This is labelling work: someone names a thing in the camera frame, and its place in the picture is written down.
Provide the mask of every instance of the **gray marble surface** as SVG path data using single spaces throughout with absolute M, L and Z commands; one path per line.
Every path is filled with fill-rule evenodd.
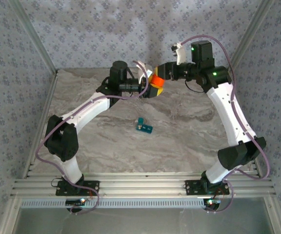
M 68 71 L 58 73 L 48 117 L 61 116 L 79 106 L 109 74 L 109 69 Z M 194 81 L 189 85 L 199 89 Z M 139 117 L 153 126 L 152 134 L 135 130 Z M 228 146 L 211 100 L 205 94 L 188 90 L 183 81 L 166 81 L 163 93 L 155 98 L 120 100 L 87 124 L 78 138 L 77 160 L 86 173 L 199 173 L 215 163 L 219 149 Z M 45 147 L 40 156 L 52 159 Z M 56 171 L 38 160 L 32 169 L 43 173 Z

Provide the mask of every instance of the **purple cable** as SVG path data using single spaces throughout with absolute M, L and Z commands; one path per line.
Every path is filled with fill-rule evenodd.
M 225 47 L 220 43 L 220 41 L 217 40 L 216 38 L 214 38 L 214 37 L 212 37 L 212 36 L 208 36 L 208 35 L 197 35 L 197 36 L 190 37 L 190 38 L 186 39 L 185 41 L 183 41 L 183 42 L 181 43 L 181 45 L 184 45 L 185 43 L 187 43 L 187 42 L 189 42 L 189 41 L 191 41 L 191 40 L 193 40 L 193 39 L 197 39 L 197 38 L 209 38 L 209 39 L 212 39 L 212 40 L 215 41 L 215 42 L 221 47 L 221 49 L 223 50 L 223 52 L 224 52 L 224 54 L 225 54 L 225 56 L 226 56 L 228 65 L 229 65 L 230 70 L 231 70 L 232 75 L 233 75 L 234 86 L 233 86 L 233 90 L 232 90 L 232 94 L 231 94 L 231 104 L 232 104 L 232 109 L 233 109 L 234 115 L 235 115 L 235 117 L 236 117 L 236 119 L 237 119 L 237 122 L 238 122 L 239 125 L 241 126 L 242 130 L 246 133 L 246 135 L 250 138 L 250 140 L 252 140 L 252 142 L 255 144 L 255 146 L 257 147 L 257 149 L 258 149 L 258 150 L 260 151 L 260 153 L 262 154 L 262 156 L 263 156 L 263 158 L 264 158 L 264 160 L 265 160 L 265 163 L 266 163 L 266 167 L 267 167 L 266 174 L 265 174 L 263 177 L 261 177 L 261 178 L 251 176 L 251 175 L 249 175 L 248 173 L 244 172 L 244 171 L 241 170 L 241 169 L 235 169 L 235 170 L 236 170 L 236 171 L 239 171 L 239 172 L 242 173 L 243 175 L 245 175 L 245 176 L 247 176 L 247 177 L 249 177 L 249 178 L 251 178 L 251 179 L 254 179 L 254 180 L 262 180 L 262 179 L 265 179 L 265 178 L 267 178 L 267 177 L 269 176 L 269 173 L 270 173 L 270 165 L 269 165 L 269 161 L 268 161 L 268 159 L 267 159 L 267 156 L 266 156 L 264 150 L 263 150 L 263 149 L 260 147 L 260 145 L 256 142 L 256 140 L 248 133 L 246 127 L 245 127 L 244 124 L 242 123 L 242 121 L 241 121 L 241 119 L 240 119 L 240 117 L 239 117 L 239 115 L 238 115 L 238 113 L 237 113 L 237 110 L 236 110 L 236 107 L 235 107 L 235 104 L 234 104 L 234 98 L 235 98 L 235 93 L 236 93 L 237 81 L 236 81 L 236 76 L 235 76 L 235 72 L 234 72 L 234 69 L 233 69 L 232 62 L 231 62 L 231 60 L 230 60 L 230 57 L 229 57 L 229 55 L 228 55 L 228 53 L 227 53 Z M 222 180 L 222 181 L 225 181 L 225 182 L 229 185 L 229 187 L 230 187 L 230 189 L 231 189 L 231 199 L 230 199 L 230 202 L 229 202 L 229 203 L 227 204 L 227 206 L 225 206 L 222 210 L 219 210 L 219 211 L 214 211 L 214 210 L 211 210 L 211 209 L 207 209 L 207 210 L 210 210 L 210 211 L 212 211 L 212 212 L 217 213 L 217 212 L 225 211 L 225 210 L 227 210 L 227 209 L 230 207 L 230 205 L 232 204 L 233 198 L 234 198 L 234 189 L 233 189 L 232 184 L 231 184 L 229 181 L 227 181 L 226 178 L 227 178 L 228 176 L 230 176 L 231 174 L 233 174 L 233 172 L 234 172 L 234 171 L 231 171 L 230 173 L 228 173 L 228 174 L 224 177 L 224 179 Z
M 79 112 L 81 112 L 84 108 L 86 108 L 88 105 L 90 105 L 91 103 L 94 103 L 95 101 L 98 101 L 100 99 L 103 99 L 103 98 L 118 98 L 118 99 L 123 99 L 123 100 L 128 100 L 128 99 L 134 99 L 134 98 L 139 98 L 140 96 L 142 96 L 147 88 L 148 88 L 148 75 L 147 75 L 147 72 L 146 70 L 137 62 L 137 61 L 133 61 L 133 63 L 137 64 L 141 70 L 144 72 L 145 74 L 145 78 L 146 78 L 146 86 L 144 88 L 143 91 L 141 91 L 138 95 L 136 96 L 131 96 L 131 97 L 121 97 L 121 96 L 115 96 L 115 95 L 104 95 L 104 96 L 100 96 L 100 97 L 97 97 L 91 101 L 89 101 L 88 103 L 86 103 L 85 105 L 83 105 L 82 107 L 80 107 L 77 111 L 75 111 L 72 116 L 75 116 L 77 115 Z M 92 192 L 94 192 L 97 196 L 97 201 L 96 201 L 96 204 L 91 208 L 91 209 L 88 209 L 88 210 L 85 210 L 85 211 L 80 211 L 78 213 L 73 213 L 73 214 L 76 214 L 76 215 L 82 215 L 82 214 L 86 214 L 88 212 L 91 212 L 93 210 L 95 210 L 99 204 L 99 201 L 100 201 L 100 195 L 99 193 L 95 190 L 95 189 L 92 189 L 92 188 L 89 188 L 89 187 L 85 187 L 85 186 L 81 186 L 81 185 L 77 185 L 75 183 L 72 183 L 69 178 L 66 176 L 66 174 L 63 172 L 63 170 L 60 168 L 60 166 L 54 162 L 51 162 L 51 161 L 48 161 L 48 160 L 45 160 L 43 158 L 41 158 L 39 156 L 39 151 L 41 149 L 41 147 L 44 145 L 44 143 L 48 140 L 48 138 L 60 127 L 62 126 L 65 122 L 67 122 L 69 119 L 71 118 L 71 116 L 67 117 L 66 119 L 64 119 L 62 122 L 60 122 L 55 128 L 53 128 L 52 131 L 50 131 L 50 133 L 41 141 L 41 143 L 39 144 L 39 146 L 37 147 L 36 151 L 35 151 L 35 158 L 37 158 L 38 160 L 40 160 L 41 162 L 45 162 L 45 163 L 48 163 L 48 164 L 51 164 L 53 166 L 55 166 L 61 173 L 61 175 L 64 177 L 64 179 L 69 183 L 71 184 L 72 186 L 76 187 L 76 188 L 80 188 L 80 189 L 88 189 Z

